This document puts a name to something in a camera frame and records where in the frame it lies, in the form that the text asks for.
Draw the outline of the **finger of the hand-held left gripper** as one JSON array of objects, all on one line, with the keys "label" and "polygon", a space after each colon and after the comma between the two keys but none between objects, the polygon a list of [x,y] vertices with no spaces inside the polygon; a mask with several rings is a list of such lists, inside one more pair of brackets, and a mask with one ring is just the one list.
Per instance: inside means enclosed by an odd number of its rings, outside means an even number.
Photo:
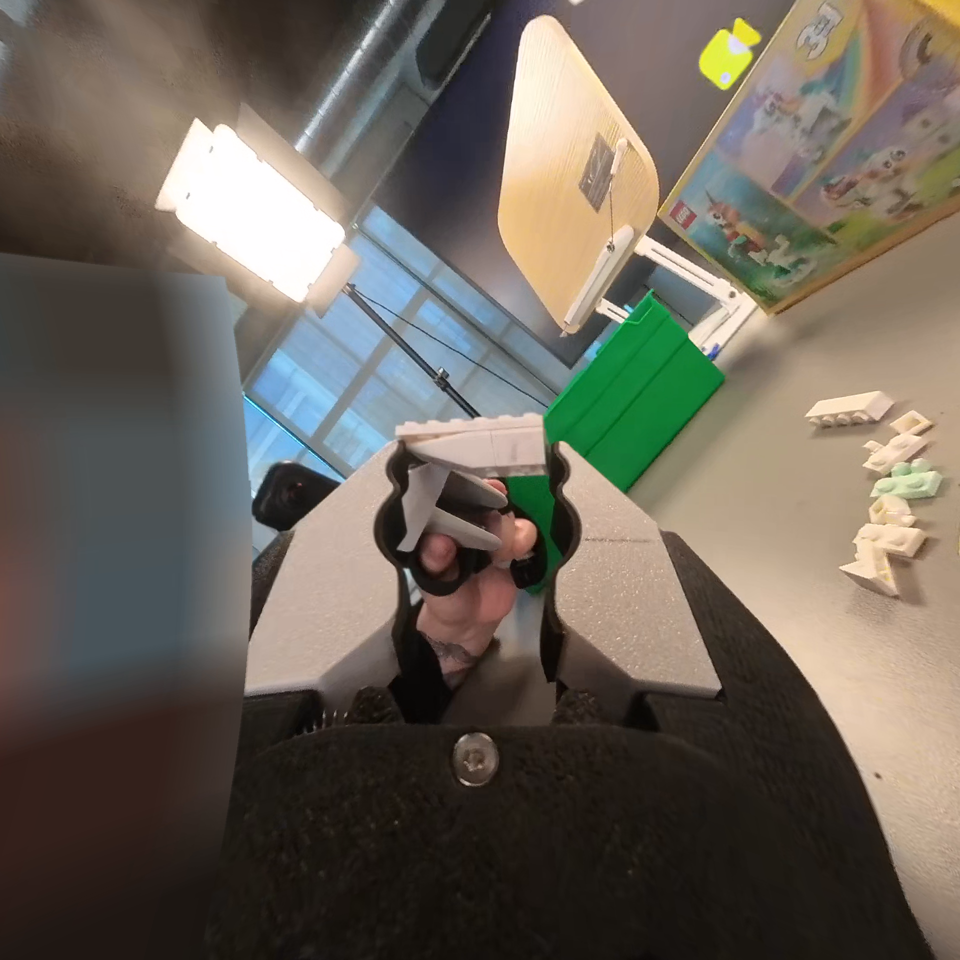
[{"label": "finger of the hand-held left gripper", "polygon": [[410,467],[407,487],[401,498],[404,535],[399,552],[413,552],[425,533],[428,522],[447,484],[447,469],[435,463]]},{"label": "finger of the hand-held left gripper", "polygon": [[410,454],[426,464],[465,474],[492,474],[491,438],[420,438],[410,440]]}]

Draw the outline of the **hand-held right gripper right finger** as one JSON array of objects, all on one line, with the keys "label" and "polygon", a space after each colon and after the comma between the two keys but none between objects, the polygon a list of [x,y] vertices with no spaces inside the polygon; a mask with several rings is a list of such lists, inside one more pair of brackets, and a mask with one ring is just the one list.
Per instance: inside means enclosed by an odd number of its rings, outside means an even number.
[{"label": "hand-held right gripper right finger", "polygon": [[722,690],[658,524],[568,443],[549,455],[558,563],[543,601],[545,677],[599,700]]}]

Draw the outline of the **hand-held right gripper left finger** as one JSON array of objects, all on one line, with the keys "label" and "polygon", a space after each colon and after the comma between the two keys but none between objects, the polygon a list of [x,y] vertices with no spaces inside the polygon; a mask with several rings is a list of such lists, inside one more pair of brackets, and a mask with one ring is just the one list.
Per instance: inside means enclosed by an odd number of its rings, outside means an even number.
[{"label": "hand-held right gripper left finger", "polygon": [[395,634],[409,607],[379,522],[397,493],[388,442],[293,528],[253,629],[245,695],[354,698],[400,672]]}]

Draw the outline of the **white lego assembly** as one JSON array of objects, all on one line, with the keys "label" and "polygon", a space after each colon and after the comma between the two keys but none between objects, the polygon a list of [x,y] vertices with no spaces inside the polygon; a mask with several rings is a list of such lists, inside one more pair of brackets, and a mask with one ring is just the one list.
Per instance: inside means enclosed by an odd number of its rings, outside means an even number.
[{"label": "white lego assembly", "polygon": [[483,479],[548,474],[546,433],[540,414],[407,421],[395,427],[394,438],[408,452],[410,441],[419,439],[491,438],[493,473],[467,474]]}]

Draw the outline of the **person's left forearm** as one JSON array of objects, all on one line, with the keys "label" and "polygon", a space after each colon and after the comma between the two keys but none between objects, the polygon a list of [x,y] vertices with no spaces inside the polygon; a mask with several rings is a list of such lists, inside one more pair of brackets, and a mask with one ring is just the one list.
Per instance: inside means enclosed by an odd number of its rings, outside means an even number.
[{"label": "person's left forearm", "polygon": [[458,690],[487,654],[498,646],[497,634],[484,626],[453,630],[437,624],[415,628],[430,650],[440,677],[449,690]]}]

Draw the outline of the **cluster of small lego bricks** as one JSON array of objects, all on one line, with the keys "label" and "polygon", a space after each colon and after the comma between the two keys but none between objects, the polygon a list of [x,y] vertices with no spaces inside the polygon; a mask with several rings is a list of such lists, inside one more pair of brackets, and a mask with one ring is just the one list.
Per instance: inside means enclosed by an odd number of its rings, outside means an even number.
[{"label": "cluster of small lego bricks", "polygon": [[922,556],[930,533],[916,504],[937,498],[945,477],[927,458],[934,421],[917,409],[895,411],[882,390],[817,401],[804,415],[817,431],[886,426],[887,438],[864,441],[861,471],[869,482],[867,519],[851,540],[851,561],[840,572],[858,587],[901,599],[901,567]]}]

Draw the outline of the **lego set box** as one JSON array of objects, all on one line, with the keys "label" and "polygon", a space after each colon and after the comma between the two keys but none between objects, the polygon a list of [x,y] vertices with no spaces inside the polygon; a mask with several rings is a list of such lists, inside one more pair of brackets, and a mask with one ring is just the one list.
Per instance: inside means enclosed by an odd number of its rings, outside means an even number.
[{"label": "lego set box", "polygon": [[956,213],[958,18],[793,3],[660,221],[777,314]]}]

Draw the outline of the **person's left hand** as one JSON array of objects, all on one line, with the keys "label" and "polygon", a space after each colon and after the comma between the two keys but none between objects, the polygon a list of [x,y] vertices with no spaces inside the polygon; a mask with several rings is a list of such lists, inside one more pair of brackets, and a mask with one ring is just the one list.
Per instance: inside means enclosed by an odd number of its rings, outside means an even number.
[{"label": "person's left hand", "polygon": [[489,554],[489,565],[449,595],[426,594],[416,627],[426,629],[437,624],[457,630],[484,626],[496,632],[510,613],[518,592],[510,564],[532,552],[538,533],[531,521],[518,519],[511,512],[493,513],[487,521],[500,542],[498,550]]}]

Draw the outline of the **black light stand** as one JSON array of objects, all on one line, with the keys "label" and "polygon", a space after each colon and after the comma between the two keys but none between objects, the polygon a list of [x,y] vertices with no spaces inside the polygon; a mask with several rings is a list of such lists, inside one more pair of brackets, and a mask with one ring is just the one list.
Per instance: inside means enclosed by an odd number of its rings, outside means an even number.
[{"label": "black light stand", "polygon": [[453,385],[450,380],[450,373],[444,367],[431,365],[426,357],[423,356],[411,342],[408,342],[398,327],[399,323],[407,324],[405,318],[392,309],[373,301],[366,296],[366,294],[363,294],[353,282],[347,282],[343,285],[342,294],[346,296],[354,306],[360,309],[366,318],[371,320],[378,329],[429,378],[433,386],[463,414],[469,419],[478,419],[481,417],[480,411]]}]

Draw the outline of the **large glass window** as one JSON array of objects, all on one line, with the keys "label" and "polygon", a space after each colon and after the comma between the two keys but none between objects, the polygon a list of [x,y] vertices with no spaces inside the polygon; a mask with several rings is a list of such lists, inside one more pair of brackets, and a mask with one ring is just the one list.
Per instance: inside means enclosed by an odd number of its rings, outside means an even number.
[{"label": "large glass window", "polygon": [[[398,329],[485,416],[544,412],[584,365],[567,366],[378,206],[349,241],[352,281],[407,323]],[[304,310],[246,381],[250,487],[294,460],[343,479],[394,437],[398,424],[464,415],[343,294]]]}]

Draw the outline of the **green plastic bin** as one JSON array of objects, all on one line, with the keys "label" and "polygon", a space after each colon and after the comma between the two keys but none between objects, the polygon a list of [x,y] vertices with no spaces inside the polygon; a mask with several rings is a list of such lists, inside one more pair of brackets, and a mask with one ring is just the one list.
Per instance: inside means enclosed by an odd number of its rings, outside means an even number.
[{"label": "green plastic bin", "polygon": [[724,381],[647,294],[548,408],[547,442],[567,443],[627,494]]}]

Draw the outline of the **studio light panel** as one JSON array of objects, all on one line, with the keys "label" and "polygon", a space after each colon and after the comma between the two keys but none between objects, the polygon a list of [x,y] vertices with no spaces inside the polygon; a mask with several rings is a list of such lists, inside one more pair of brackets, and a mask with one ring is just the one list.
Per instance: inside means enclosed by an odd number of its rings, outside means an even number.
[{"label": "studio light panel", "polygon": [[341,203],[270,126],[257,130],[258,116],[249,118],[246,139],[193,118],[154,208],[294,303],[316,301],[325,286],[336,293],[351,270],[340,266]]}]

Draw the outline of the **rounded wooden board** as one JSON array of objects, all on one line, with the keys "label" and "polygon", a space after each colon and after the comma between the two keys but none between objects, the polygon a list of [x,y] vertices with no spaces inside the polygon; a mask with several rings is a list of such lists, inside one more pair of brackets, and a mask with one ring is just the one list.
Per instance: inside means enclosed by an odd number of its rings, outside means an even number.
[{"label": "rounded wooden board", "polygon": [[660,205],[650,151],[562,24],[519,40],[497,211],[511,260],[556,324],[578,333]]}]

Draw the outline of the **yellow tag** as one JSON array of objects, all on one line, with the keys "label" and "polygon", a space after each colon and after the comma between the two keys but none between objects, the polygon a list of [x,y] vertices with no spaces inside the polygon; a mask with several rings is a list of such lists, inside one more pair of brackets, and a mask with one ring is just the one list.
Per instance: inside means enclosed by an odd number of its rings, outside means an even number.
[{"label": "yellow tag", "polygon": [[718,90],[729,90],[754,59],[762,35],[746,20],[736,18],[729,29],[717,30],[700,54],[703,78]]}]

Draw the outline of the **white metal frame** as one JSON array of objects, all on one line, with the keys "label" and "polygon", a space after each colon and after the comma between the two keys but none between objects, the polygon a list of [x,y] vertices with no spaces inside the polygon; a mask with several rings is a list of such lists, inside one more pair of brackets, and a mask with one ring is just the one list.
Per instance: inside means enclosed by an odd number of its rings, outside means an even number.
[{"label": "white metal frame", "polygon": [[[614,181],[625,158],[634,150],[631,142],[620,137],[611,146],[597,134],[580,180],[585,198],[600,209],[612,205]],[[558,321],[560,336],[565,338],[579,330],[593,313],[599,313],[617,324],[627,320],[625,308],[615,306],[605,294],[632,255],[646,258],[709,297],[715,308],[689,331],[690,341],[709,360],[716,360],[757,305],[749,294],[733,284],[694,264],[678,252],[637,233],[626,224],[613,230],[602,246],[578,294],[573,297],[563,319]]]}]

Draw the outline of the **large ribbed duct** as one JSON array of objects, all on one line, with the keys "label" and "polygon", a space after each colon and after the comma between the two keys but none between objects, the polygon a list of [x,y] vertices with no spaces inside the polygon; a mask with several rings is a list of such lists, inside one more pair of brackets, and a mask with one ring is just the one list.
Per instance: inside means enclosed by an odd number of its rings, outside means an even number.
[{"label": "large ribbed duct", "polygon": [[319,71],[316,101],[294,149],[322,161],[363,111],[373,88],[414,31],[421,1],[359,2]]}]

